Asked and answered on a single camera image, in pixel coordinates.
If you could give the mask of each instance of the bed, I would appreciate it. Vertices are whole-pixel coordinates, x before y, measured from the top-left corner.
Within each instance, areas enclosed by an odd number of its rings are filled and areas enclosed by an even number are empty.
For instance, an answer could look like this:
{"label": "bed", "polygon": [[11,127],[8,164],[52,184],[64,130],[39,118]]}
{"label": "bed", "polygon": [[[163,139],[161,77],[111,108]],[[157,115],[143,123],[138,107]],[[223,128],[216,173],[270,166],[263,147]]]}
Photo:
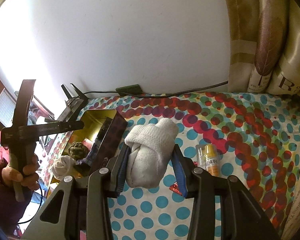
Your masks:
{"label": "bed", "polygon": [[[223,177],[236,175],[260,203],[282,235],[300,177],[300,100],[270,94],[191,93],[172,98],[107,97],[90,100],[87,109],[117,109],[134,125],[171,118],[179,128],[175,140],[196,161],[195,145],[213,143]],[[58,135],[44,167],[48,186],[51,165],[71,133]],[[169,190],[175,182],[171,163],[159,187],[129,188],[109,199],[114,239],[186,239],[193,200]],[[215,239],[221,235],[219,197],[215,198]]]}

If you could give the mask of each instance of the red polka dot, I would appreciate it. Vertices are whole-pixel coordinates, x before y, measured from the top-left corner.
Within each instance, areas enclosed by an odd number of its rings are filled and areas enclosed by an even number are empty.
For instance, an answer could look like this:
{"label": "red polka dot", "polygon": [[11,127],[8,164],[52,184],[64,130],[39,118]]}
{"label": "red polka dot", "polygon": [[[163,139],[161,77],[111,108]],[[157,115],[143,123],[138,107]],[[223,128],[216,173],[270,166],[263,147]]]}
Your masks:
{"label": "red polka dot", "polygon": [[262,175],[268,177],[271,174],[271,169],[269,166],[264,166],[262,169]]}
{"label": "red polka dot", "polygon": [[263,188],[259,185],[256,185],[252,187],[250,190],[251,195],[254,197],[254,199],[259,202],[263,195]]}
{"label": "red polka dot", "polygon": [[257,186],[260,184],[261,176],[260,173],[256,170],[249,170],[247,175],[247,186],[248,188],[252,188],[253,186]]}
{"label": "red polka dot", "polygon": [[217,117],[212,117],[211,120],[210,120],[210,122],[213,125],[218,125],[218,124],[220,124],[220,119],[217,118]]}
{"label": "red polka dot", "polygon": [[283,161],[281,160],[281,158],[279,156],[275,157],[273,160],[272,160],[272,166],[278,170],[280,168],[282,168],[283,166]]}
{"label": "red polka dot", "polygon": [[294,185],[296,184],[296,176],[293,173],[289,175],[287,184],[289,188],[294,187]]}
{"label": "red polka dot", "polygon": [[263,209],[271,208],[274,205],[276,200],[277,200],[277,197],[276,197],[275,193],[273,191],[269,191],[264,195],[262,202],[261,202],[261,207]]}
{"label": "red polka dot", "polygon": [[267,154],[265,153],[265,152],[261,152],[260,154],[259,154],[259,160],[261,161],[261,162],[265,162],[266,160],[267,160]]}
{"label": "red polka dot", "polygon": [[262,110],[255,108],[254,109],[254,115],[258,118],[258,119],[262,119],[264,117],[264,114],[262,112]]}
{"label": "red polka dot", "polygon": [[288,168],[287,168],[287,172],[292,172],[293,166],[294,166],[294,163],[293,163],[293,162],[290,162],[290,163],[289,163],[289,166],[288,166]]}
{"label": "red polka dot", "polygon": [[274,143],[270,143],[269,146],[267,146],[266,149],[267,155],[270,159],[273,159],[274,157],[276,157],[279,153],[278,147],[276,144]]}
{"label": "red polka dot", "polygon": [[236,120],[234,121],[234,125],[235,125],[236,127],[241,127],[241,126],[243,125],[243,121],[242,121],[241,119],[236,119]]}
{"label": "red polka dot", "polygon": [[266,191],[270,191],[270,190],[272,190],[272,188],[273,188],[273,180],[268,179],[267,182],[266,182],[265,189],[266,189]]}
{"label": "red polka dot", "polygon": [[229,129],[229,127],[227,127],[227,126],[223,126],[223,127],[221,128],[221,131],[222,131],[224,134],[226,134],[226,133],[230,132],[230,129]]}
{"label": "red polka dot", "polygon": [[285,167],[283,167],[277,171],[277,174],[275,176],[276,184],[279,184],[280,182],[284,182],[286,173],[287,173],[287,169]]}
{"label": "red polka dot", "polygon": [[291,158],[291,152],[290,151],[284,151],[283,158],[286,160],[289,160]]}
{"label": "red polka dot", "polygon": [[189,114],[197,115],[201,113],[201,106],[198,103],[191,102],[188,106]]}
{"label": "red polka dot", "polygon": [[252,125],[256,121],[256,117],[253,113],[247,113],[244,115],[244,120],[247,124]]}
{"label": "red polka dot", "polygon": [[283,194],[279,195],[277,202],[275,203],[275,206],[274,206],[275,212],[278,213],[280,211],[283,211],[285,209],[286,205],[287,205],[287,197]]}
{"label": "red polka dot", "polygon": [[260,145],[260,144],[258,143],[258,141],[256,141],[256,140],[253,141],[253,146],[254,146],[254,147],[257,148],[257,147],[259,147],[259,145]]}

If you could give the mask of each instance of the purple sleeve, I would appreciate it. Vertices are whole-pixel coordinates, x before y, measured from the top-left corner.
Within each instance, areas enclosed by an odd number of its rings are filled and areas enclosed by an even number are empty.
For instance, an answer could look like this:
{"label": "purple sleeve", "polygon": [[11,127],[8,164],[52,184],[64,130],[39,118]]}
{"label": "purple sleeve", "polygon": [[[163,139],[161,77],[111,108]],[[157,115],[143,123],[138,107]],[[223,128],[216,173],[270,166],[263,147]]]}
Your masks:
{"label": "purple sleeve", "polygon": [[29,191],[25,196],[26,201],[20,203],[16,201],[13,189],[2,183],[1,171],[7,165],[7,161],[2,158],[0,160],[0,227],[7,235],[12,235],[31,201],[32,192]]}

